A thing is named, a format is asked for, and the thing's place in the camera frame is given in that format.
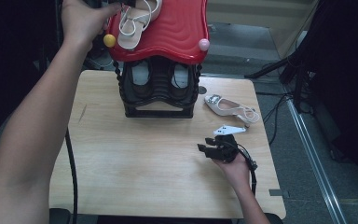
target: white tag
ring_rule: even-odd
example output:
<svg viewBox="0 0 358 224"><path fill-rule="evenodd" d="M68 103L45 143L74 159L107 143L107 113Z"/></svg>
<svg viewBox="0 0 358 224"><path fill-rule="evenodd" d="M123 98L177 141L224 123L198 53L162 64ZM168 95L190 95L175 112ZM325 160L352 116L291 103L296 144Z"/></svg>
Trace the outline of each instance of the white tag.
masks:
<svg viewBox="0 0 358 224"><path fill-rule="evenodd" d="M245 128L238 128L238 127L223 125L219 129L214 131L213 134L227 135L227 134L232 134L232 133L244 133L244 132L246 132Z"/></svg>

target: red plastic shelf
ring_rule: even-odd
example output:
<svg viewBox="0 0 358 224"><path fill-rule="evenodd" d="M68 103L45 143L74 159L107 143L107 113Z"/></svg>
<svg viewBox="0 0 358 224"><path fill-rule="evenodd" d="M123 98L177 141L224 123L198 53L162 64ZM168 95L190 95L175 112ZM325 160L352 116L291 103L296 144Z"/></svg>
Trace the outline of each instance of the red plastic shelf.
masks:
<svg viewBox="0 0 358 224"><path fill-rule="evenodd" d="M186 64L202 63L207 51L200 50L202 38L209 40L206 22L207 0L163 0L158 17L143 31L135 50L116 43L109 49L119 62L141 60L160 55ZM118 37L120 13L110 19L107 33Z"/></svg>

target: yellow knob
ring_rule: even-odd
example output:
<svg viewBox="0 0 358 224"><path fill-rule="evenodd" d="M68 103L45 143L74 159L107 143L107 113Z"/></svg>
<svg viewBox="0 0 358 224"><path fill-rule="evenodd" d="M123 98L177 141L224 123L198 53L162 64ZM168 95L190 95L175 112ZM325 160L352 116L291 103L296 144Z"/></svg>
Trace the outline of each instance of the yellow knob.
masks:
<svg viewBox="0 0 358 224"><path fill-rule="evenodd" d="M105 35L103 42L108 48L112 48L116 44L116 38L113 35Z"/></svg>

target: pink knob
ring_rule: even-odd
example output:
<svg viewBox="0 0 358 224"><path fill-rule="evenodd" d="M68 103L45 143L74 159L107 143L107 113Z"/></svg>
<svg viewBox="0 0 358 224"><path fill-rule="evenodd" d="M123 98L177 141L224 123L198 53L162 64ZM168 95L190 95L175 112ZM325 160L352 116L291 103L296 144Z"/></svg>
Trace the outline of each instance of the pink knob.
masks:
<svg viewBox="0 0 358 224"><path fill-rule="evenodd" d="M209 46L210 46L210 42L208 39L201 39L200 42L199 42L199 47L200 47L200 50L202 51L207 51L209 49Z"/></svg>

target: metal track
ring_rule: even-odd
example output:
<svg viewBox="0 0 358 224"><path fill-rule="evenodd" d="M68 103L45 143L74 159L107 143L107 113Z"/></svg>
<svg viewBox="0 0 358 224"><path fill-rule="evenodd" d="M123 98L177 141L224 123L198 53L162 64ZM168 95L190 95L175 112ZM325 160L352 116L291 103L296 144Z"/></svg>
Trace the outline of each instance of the metal track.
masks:
<svg viewBox="0 0 358 224"><path fill-rule="evenodd" d="M321 192L324 196L324 201L327 205L328 211L330 212L330 216L335 224L346 224L347 220L344 216L344 213L342 212L341 206L339 205L336 193L334 192L327 174L324 171L324 167L312 143L304 120L302 119L302 116L297 113L296 108L291 100L287 101L287 104L297 127L301 141L304 145L304 148L306 149L313 173L315 174L316 180L318 181L319 187L321 188Z"/></svg>

